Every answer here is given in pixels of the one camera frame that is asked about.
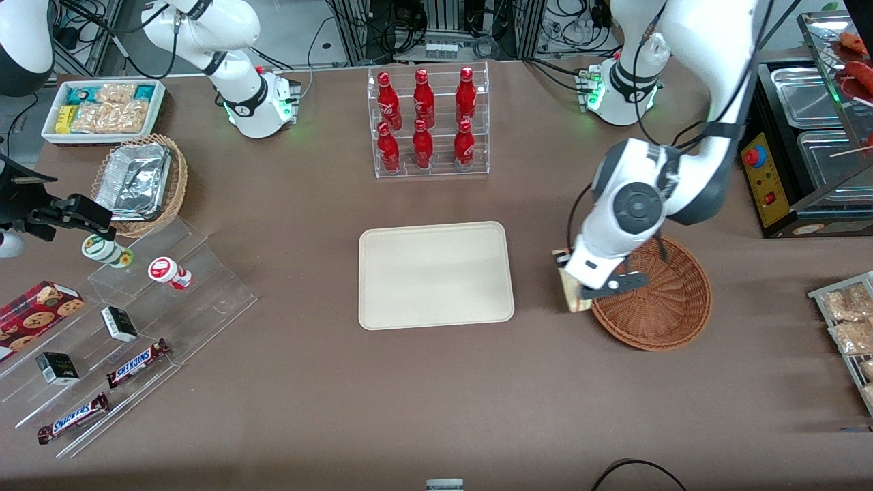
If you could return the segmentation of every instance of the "snickers bar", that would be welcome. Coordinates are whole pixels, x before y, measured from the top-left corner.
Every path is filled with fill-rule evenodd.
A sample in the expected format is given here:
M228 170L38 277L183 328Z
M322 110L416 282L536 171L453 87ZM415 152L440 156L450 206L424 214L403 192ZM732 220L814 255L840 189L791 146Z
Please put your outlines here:
M163 338L159 339L158 342L149 346L148 349L137 355L136 358L124 363L119 367L119 369L107 375L109 388L114 389L115 387L118 387L122 382L152 364L152 362L157 360L159 356L168 351L169 347L167 346L167 343L164 342Z
M86 419L89 419L98 412L109 412L109 399L103 392L90 403L55 421L54 425L45 425L39 428L37 440L40 445L45 445L56 439L61 433L76 425L81 425Z

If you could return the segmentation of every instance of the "food packet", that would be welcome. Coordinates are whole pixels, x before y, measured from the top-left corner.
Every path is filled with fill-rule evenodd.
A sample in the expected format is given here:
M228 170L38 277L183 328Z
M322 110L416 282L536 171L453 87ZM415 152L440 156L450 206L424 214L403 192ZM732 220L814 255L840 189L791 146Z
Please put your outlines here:
M97 92L100 87L76 87L70 89L70 93L66 96L67 106L78 106L82 102L98 102Z
M144 100L131 100L121 110L116 128L116 133L139 133L142 125L146 122L148 114L148 102Z
M69 135L70 125L76 119L78 111L79 106L61 106L58 110L58 119L55 120L55 133L58 135Z
M861 388L861 395L867 401L867 404L873 406L873 384L864 385Z
M868 380L873 380L873 360L867 360L861 363L861 372Z
M100 104L100 112L95 122L95 133L118 133L119 120L121 119L121 111L124 110L124 104L119 102L104 102Z
M835 321L859 321L873 315L873 299L861 282L827 292L821 302Z
M148 102L152 100L153 93L155 93L155 86L138 86L136 87L136 95L134 98Z
M97 120L100 117L102 106L102 104L93 102L79 104L79 111L76 112L76 118L70 124L70 131L72 133L97 133Z
M870 321L842 322L831 329L837 346L846 355L867 355L873 353Z
M134 99L136 84L103 84L96 94L99 102L127 103Z

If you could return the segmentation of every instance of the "sausage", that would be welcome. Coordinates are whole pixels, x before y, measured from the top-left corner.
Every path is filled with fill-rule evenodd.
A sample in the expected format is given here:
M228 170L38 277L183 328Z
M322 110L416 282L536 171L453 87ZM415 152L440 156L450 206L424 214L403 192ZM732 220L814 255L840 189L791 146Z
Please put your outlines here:
M846 64L845 71L848 76L855 77L855 80L860 82L867 89L867 92L873 94L873 66L860 61L850 61Z
M840 44L846 46L853 52L859 52L862 55L869 54L867 53L867 46L864 44L864 40L857 34L846 31L840 32Z

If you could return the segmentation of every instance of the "yellow control panel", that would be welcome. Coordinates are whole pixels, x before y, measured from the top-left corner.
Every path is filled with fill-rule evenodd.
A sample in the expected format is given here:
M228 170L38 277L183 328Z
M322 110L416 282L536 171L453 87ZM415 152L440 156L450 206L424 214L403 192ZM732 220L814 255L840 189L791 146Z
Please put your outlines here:
M785 217L789 211L788 200L763 133L739 152L739 160L749 178L761 223L768 227Z

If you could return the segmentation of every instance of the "small black box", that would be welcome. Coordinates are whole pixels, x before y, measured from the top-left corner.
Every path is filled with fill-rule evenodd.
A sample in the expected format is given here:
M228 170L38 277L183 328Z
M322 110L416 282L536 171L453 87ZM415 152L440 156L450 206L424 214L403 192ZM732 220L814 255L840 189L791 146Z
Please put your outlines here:
M72 385L79 380L76 367L72 366L72 360L64 353L52 353L45 351L37 356L37 365L43 372L45 381L49 384Z
M103 323L107 325L110 336L123 342L136 341L136 328L127 312L110 306L101 310L100 314L103 315Z

